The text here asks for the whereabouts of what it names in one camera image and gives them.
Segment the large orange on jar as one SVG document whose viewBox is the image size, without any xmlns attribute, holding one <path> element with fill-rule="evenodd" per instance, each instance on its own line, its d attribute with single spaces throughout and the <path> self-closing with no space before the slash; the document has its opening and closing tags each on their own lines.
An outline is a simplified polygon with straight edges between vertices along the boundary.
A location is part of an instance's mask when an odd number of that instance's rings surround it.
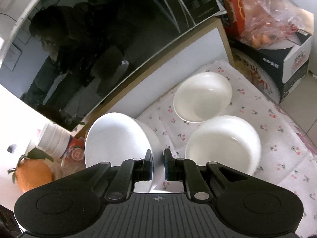
<svg viewBox="0 0 317 238">
<path fill-rule="evenodd" d="M 7 170 L 8 174 L 12 174 L 12 182 L 17 183 L 22 193 L 54 180 L 50 167 L 44 162 L 46 159 L 54 161 L 46 152 L 34 147 L 19 158 L 15 168 Z"/>
</svg>

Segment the white bowl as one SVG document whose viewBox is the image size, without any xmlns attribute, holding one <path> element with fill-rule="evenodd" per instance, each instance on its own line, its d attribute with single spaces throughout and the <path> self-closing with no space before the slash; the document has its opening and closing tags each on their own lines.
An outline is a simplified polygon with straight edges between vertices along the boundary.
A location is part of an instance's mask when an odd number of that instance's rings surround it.
<svg viewBox="0 0 317 238">
<path fill-rule="evenodd" d="M 249 122 L 221 115 L 206 121 L 191 134 L 185 157 L 197 165 L 215 161 L 252 175 L 260 162 L 261 141 Z"/>
<path fill-rule="evenodd" d="M 163 145 L 149 126 L 125 114 L 112 112 L 99 117 L 91 126 L 85 140 L 86 167 L 101 162 L 120 166 L 125 160 L 144 158 L 150 150 L 153 158 L 153 177 L 137 182 L 135 192 L 150 192 L 164 176 Z"/>
<path fill-rule="evenodd" d="M 174 112 L 184 121 L 202 123 L 223 113 L 232 95 L 232 86 L 223 75 L 198 73 L 185 80 L 176 90 Z"/>
</svg>

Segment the wooden framed white stand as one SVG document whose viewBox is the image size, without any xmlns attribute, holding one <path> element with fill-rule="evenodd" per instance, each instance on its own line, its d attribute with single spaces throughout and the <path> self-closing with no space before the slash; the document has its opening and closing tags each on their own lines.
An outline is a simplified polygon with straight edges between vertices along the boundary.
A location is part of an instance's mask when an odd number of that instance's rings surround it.
<svg viewBox="0 0 317 238">
<path fill-rule="evenodd" d="M 209 62 L 234 63 L 229 42 L 219 18 L 210 18 L 187 32 L 144 63 L 118 85 L 86 116 L 72 135 L 80 138 L 93 122 L 107 112 L 137 118 L 166 92 Z"/>
</svg>

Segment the red gift box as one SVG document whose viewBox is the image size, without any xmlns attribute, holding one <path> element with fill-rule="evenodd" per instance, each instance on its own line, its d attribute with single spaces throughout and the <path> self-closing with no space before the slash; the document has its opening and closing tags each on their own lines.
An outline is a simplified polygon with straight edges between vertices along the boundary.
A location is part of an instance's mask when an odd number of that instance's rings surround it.
<svg viewBox="0 0 317 238">
<path fill-rule="evenodd" d="M 227 11 L 227 18 L 223 18 L 223 24 L 228 36 L 240 38 L 244 30 L 245 13 L 242 0 L 223 0 Z"/>
</svg>

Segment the black white cardboard box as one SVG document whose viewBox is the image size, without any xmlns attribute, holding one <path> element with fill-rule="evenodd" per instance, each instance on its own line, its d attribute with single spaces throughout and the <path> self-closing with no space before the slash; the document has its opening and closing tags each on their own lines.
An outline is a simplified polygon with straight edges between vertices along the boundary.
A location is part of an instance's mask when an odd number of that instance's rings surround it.
<svg viewBox="0 0 317 238">
<path fill-rule="evenodd" d="M 300 9 L 299 15 L 306 25 L 304 29 L 267 49 L 255 50 L 237 39 L 229 40 L 236 65 L 242 66 L 247 79 L 277 104 L 299 85 L 308 71 L 314 14 Z"/>
</svg>

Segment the plastic bag of oranges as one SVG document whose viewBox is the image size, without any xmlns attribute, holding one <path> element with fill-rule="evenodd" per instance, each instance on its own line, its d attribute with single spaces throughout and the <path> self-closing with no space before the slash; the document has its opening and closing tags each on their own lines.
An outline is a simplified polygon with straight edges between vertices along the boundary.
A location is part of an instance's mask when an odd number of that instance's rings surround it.
<svg viewBox="0 0 317 238">
<path fill-rule="evenodd" d="M 300 9 L 289 0 L 242 0 L 245 14 L 240 41 L 264 49 L 305 28 Z"/>
</svg>

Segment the black microwave oven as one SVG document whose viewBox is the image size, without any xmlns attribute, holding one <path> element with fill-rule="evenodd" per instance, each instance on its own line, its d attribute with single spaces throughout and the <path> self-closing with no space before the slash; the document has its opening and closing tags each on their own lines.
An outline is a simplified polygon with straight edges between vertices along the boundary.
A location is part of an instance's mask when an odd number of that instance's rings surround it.
<svg viewBox="0 0 317 238">
<path fill-rule="evenodd" d="M 1 85 L 72 131 L 217 0 L 1 0 Z"/>
</svg>

